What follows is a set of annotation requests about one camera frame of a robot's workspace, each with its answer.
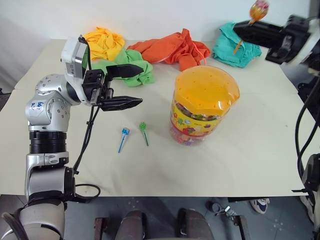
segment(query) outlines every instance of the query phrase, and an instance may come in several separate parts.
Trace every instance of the lollipop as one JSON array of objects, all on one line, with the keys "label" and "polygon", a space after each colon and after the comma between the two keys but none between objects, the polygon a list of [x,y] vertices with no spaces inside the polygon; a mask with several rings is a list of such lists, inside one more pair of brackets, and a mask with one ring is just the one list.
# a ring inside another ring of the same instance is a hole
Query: lollipop
[{"label": "lollipop", "polygon": [[[265,15],[267,15],[269,10],[269,4],[267,1],[264,0],[257,0],[252,7],[250,8],[250,17],[251,20],[249,21],[248,25],[254,24],[256,21],[261,20]],[[237,46],[235,47],[233,54],[236,54],[240,45],[243,43],[241,40]]]},{"label": "lollipop", "polygon": [[119,146],[119,149],[118,149],[118,153],[121,152],[123,146],[124,146],[124,143],[125,143],[125,140],[127,139],[128,135],[130,133],[130,129],[129,128],[122,128],[122,131],[121,131],[121,143],[120,143],[120,146]]},{"label": "lollipop", "polygon": [[146,145],[149,147],[149,142],[148,142],[148,138],[147,138],[147,134],[146,134],[147,125],[144,122],[141,122],[139,125],[139,128],[141,129],[141,132],[144,136]]}]

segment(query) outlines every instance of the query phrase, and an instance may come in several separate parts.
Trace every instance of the black cable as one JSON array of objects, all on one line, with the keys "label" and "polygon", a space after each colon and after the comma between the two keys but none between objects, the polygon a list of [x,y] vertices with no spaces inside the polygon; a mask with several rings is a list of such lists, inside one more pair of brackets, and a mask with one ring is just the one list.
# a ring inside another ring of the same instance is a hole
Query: black cable
[{"label": "black cable", "polygon": [[76,196],[77,198],[80,198],[80,199],[83,199],[83,200],[92,200],[92,199],[97,198],[97,197],[100,195],[100,193],[101,193],[101,189],[100,189],[100,187],[98,187],[97,185],[88,184],[88,183],[83,183],[83,184],[77,184],[77,185],[75,185],[75,187],[81,187],[81,186],[87,186],[87,187],[95,188],[95,189],[98,190],[98,193],[97,193],[96,195],[94,195],[94,196],[82,196],[82,195],[80,195],[80,194],[75,193],[75,196]]},{"label": "black cable", "polygon": [[16,219],[13,215],[7,212],[4,212],[2,214],[2,218],[10,226],[18,240],[29,240],[26,230],[24,229],[24,227],[18,219]]},{"label": "black cable", "polygon": [[307,97],[307,99],[305,100],[303,107],[301,108],[301,111],[298,115],[298,118],[296,120],[296,124],[295,124],[295,132],[294,132],[294,140],[295,140],[295,150],[296,150],[296,155],[299,156],[300,154],[300,147],[299,147],[299,126],[300,126],[300,122],[301,122],[301,118],[305,112],[305,110],[307,109],[307,106],[309,104],[309,102],[312,100],[312,98],[314,97],[314,94],[316,94],[317,90],[319,89],[320,86],[320,77],[318,77],[317,82],[315,83],[313,89],[311,90],[309,96]]},{"label": "black cable", "polygon": [[302,163],[302,155],[304,154],[305,150],[307,149],[308,145],[310,144],[312,138],[314,137],[316,131],[317,131],[317,128],[318,128],[318,125],[320,123],[320,108],[318,110],[318,113],[316,115],[316,118],[315,118],[315,123],[314,123],[314,126],[312,128],[312,131],[307,139],[307,141],[305,142],[304,146],[302,147],[299,155],[298,155],[298,160],[297,160],[297,167],[298,167],[298,172],[299,172],[299,176],[300,178],[302,179],[302,176],[304,174],[304,165]]},{"label": "black cable", "polygon": [[83,143],[82,143],[82,148],[81,148],[81,151],[80,151],[78,159],[76,160],[75,164],[73,165],[73,171],[74,171],[75,174],[79,173],[77,170],[78,170],[79,164],[81,162],[82,156],[85,153],[85,151],[87,149],[87,146],[89,144],[89,141],[90,141],[90,138],[91,138],[92,127],[93,127],[94,121],[95,121],[95,119],[96,119],[96,117],[98,115],[99,109],[100,109],[100,107],[97,107],[97,109],[96,109],[96,111],[94,113],[95,107],[94,106],[91,107],[90,118],[89,118],[89,121],[86,122],[87,123],[87,127],[86,127],[86,131],[85,131],[85,135],[84,135],[84,140],[83,140]]}]

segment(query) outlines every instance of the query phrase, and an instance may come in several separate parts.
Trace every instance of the plastic jar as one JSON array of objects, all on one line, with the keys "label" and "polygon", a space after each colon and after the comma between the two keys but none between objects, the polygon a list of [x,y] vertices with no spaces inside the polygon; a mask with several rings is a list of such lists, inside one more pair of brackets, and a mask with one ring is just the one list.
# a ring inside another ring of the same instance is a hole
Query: plastic jar
[{"label": "plastic jar", "polygon": [[212,133],[240,97],[232,76],[213,66],[195,66],[175,80],[170,133],[180,144],[193,145]]}]

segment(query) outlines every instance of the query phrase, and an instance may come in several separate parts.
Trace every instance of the floor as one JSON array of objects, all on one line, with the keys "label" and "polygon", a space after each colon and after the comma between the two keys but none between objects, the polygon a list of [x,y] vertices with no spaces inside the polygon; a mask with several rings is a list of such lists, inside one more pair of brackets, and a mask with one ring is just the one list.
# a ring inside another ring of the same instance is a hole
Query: floor
[{"label": "floor", "polygon": [[[69,202],[65,212],[66,240],[93,240],[96,217],[109,217],[104,240],[115,238],[121,219],[133,209],[140,209],[148,217],[149,238],[174,237],[174,226],[180,208],[194,209],[210,224],[215,240],[240,240],[240,231],[225,216],[215,216],[206,209],[206,202],[230,205],[247,220],[252,240],[310,240],[313,225],[304,205],[296,197],[272,197],[267,212],[253,211],[247,201],[229,203],[219,197],[99,197],[91,203]],[[24,196],[0,196],[0,213],[13,213],[26,203]],[[0,220],[0,234],[7,224]]]}]

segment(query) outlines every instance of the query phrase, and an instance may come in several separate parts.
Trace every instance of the teal cloth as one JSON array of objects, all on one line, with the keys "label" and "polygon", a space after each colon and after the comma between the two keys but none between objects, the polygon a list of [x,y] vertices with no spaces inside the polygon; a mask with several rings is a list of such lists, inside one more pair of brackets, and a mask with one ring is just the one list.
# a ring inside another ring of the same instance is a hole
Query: teal cloth
[{"label": "teal cloth", "polygon": [[261,56],[260,46],[243,42],[236,54],[234,50],[241,38],[234,32],[235,23],[229,22],[220,27],[221,36],[213,48],[213,58],[233,67],[245,68],[252,59]]},{"label": "teal cloth", "polygon": [[133,49],[122,49],[114,61],[101,59],[96,63],[92,63],[91,66],[92,69],[102,69],[104,74],[106,74],[106,66],[118,64],[133,64],[143,69],[142,73],[134,77],[121,78],[128,87],[136,87],[141,84],[151,84],[155,82],[152,65],[143,60],[140,52]]}]

